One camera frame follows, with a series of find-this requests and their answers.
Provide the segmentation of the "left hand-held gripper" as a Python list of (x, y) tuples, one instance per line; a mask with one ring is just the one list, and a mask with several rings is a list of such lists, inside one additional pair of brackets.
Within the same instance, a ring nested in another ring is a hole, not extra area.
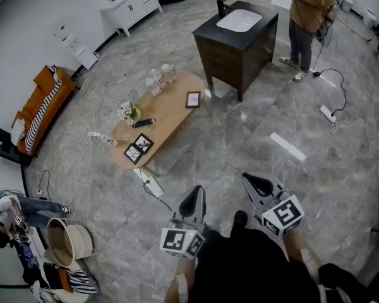
[(202, 236), (205, 224), (199, 218), (206, 214), (204, 188), (198, 185), (185, 191), (172, 209), (174, 214), (162, 229), (159, 249), (175, 258), (195, 259), (205, 243)]

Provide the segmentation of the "black framed plant picture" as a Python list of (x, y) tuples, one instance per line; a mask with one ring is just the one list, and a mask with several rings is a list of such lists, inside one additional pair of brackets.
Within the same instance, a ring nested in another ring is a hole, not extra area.
[(197, 109), (201, 103), (201, 91), (188, 92), (186, 96), (186, 108)]

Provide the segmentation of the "person's left forearm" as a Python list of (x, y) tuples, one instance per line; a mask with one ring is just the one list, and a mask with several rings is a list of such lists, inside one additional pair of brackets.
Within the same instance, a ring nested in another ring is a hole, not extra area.
[(195, 270), (195, 259), (179, 259), (176, 274), (165, 296), (165, 303), (184, 303), (188, 301), (195, 282)]

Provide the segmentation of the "person's right forearm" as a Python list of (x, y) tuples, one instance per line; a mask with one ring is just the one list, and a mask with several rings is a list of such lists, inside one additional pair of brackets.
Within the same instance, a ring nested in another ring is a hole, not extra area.
[(320, 258), (309, 247), (298, 231), (291, 231), (282, 237), (288, 259), (304, 268), (315, 283), (319, 283)]

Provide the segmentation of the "wooden coffee table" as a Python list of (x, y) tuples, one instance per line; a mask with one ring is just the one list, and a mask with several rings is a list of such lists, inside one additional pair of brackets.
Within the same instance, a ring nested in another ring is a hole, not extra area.
[[(138, 101), (141, 110), (141, 120), (154, 118), (155, 123), (141, 128), (132, 128), (124, 121), (119, 121), (113, 129), (111, 136), (117, 140), (118, 145), (111, 148), (111, 160), (125, 170), (141, 169), (158, 177), (158, 173), (148, 168), (148, 164), (169, 138), (182, 126), (195, 109), (186, 108), (188, 92), (201, 91), (201, 104), (205, 96), (205, 84), (200, 77), (188, 71), (177, 71), (176, 80), (172, 85), (165, 87), (160, 95), (153, 96), (146, 92)], [(123, 134), (129, 134), (129, 140), (123, 141)], [(124, 155), (127, 147), (134, 143), (143, 133), (153, 141), (153, 146), (142, 155), (137, 164), (130, 162)]]

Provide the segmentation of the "person's black trousers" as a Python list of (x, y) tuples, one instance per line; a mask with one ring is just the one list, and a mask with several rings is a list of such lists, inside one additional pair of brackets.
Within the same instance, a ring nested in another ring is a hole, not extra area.
[(240, 229), (224, 237), (204, 232), (188, 303), (379, 303), (373, 292), (335, 264), (318, 269), (315, 282), (262, 231)]

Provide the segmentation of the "small clear lying bottle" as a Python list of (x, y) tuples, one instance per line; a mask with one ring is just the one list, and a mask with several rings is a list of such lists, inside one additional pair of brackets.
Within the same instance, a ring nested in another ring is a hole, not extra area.
[(111, 138), (111, 137), (108, 136), (108, 135), (104, 135), (104, 134), (102, 134), (102, 135), (100, 136), (100, 140), (103, 141), (104, 143), (108, 144), (108, 145), (113, 146), (113, 147), (116, 147), (116, 146), (118, 145), (117, 140)]

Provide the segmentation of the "dark wooden vanity cabinet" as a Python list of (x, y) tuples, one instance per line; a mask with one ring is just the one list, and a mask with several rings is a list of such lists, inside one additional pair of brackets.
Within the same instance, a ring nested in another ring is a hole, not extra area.
[(237, 33), (217, 26), (219, 12), (193, 31), (207, 82), (216, 78), (237, 90), (239, 102), (266, 63), (272, 62), (279, 13), (244, 1), (231, 4), (235, 9), (259, 13), (263, 18), (250, 30)]

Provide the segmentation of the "glass jar with pale lid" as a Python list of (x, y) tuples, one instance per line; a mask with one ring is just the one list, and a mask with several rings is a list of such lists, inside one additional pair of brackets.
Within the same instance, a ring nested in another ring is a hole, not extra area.
[(172, 64), (163, 64), (161, 66), (161, 74), (164, 81), (170, 85), (176, 80), (176, 69)]

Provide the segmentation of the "white sink basin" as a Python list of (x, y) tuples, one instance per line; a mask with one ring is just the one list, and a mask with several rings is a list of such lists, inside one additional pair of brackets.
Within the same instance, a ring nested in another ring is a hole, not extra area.
[(244, 33), (256, 25), (263, 16), (244, 9), (235, 9), (217, 22), (217, 26), (237, 33)]

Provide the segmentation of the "black and white striped blanket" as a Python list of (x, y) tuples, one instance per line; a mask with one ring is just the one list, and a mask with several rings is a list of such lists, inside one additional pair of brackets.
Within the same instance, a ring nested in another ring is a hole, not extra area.
[(37, 115), (34, 117), (30, 125), (30, 129), (28, 130), (28, 133), (25, 136), (25, 149), (28, 155), (32, 155), (32, 147), (35, 143), (35, 139), (37, 137), (37, 133), (44, 118), (44, 115), (62, 84), (63, 82), (61, 80), (56, 81), (54, 88), (45, 97), (44, 101), (42, 102), (39, 108), (39, 111), (37, 112)]

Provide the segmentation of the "orange sofa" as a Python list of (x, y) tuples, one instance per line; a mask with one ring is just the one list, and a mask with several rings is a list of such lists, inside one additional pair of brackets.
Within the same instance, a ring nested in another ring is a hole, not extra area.
[[(49, 94), (49, 92), (54, 88), (56, 81), (61, 80), (63, 84), (58, 90), (56, 96), (53, 98), (49, 108), (47, 109), (42, 123), (39, 127), (37, 137), (35, 139), (35, 143), (32, 147), (32, 155), (34, 156), (35, 151), (44, 135), (49, 127), (49, 124), (52, 122), (55, 115), (60, 110), (63, 103), (70, 96), (70, 94), (75, 90), (76, 85), (73, 80), (64, 72), (64, 70), (55, 65), (53, 66), (44, 66), (40, 73), (34, 78), (34, 83), (36, 84), (35, 90), (31, 94), (30, 98), (23, 106), (22, 110), (16, 113), (16, 117), (12, 123), (11, 128), (16, 119), (23, 119), (25, 121), (25, 136), (30, 129), (30, 125), (37, 115), (39, 108), (44, 101), (45, 97)], [(18, 150), (26, 155), (27, 151), (25, 149), (25, 137), (22, 138), (18, 142)]]

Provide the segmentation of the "white pillow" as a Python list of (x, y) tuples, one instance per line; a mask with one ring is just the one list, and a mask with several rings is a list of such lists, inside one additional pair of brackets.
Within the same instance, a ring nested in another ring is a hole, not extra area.
[(25, 121), (16, 119), (11, 130), (11, 142), (17, 146), (18, 142), (25, 137)]

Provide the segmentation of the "black low side table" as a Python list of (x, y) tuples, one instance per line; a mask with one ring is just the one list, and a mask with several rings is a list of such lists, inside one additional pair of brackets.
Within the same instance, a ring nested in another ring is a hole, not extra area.
[(11, 134), (0, 128), (0, 157), (10, 160), (21, 166), (28, 167), (32, 161), (30, 155), (26, 155), (18, 150), (18, 147), (12, 144)]

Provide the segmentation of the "white cabinet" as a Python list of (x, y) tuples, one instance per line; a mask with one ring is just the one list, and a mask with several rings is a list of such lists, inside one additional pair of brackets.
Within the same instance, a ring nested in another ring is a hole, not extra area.
[(117, 34), (124, 32), (127, 37), (130, 36), (128, 30), (133, 25), (156, 10), (162, 12), (159, 0), (114, 0), (100, 8)]

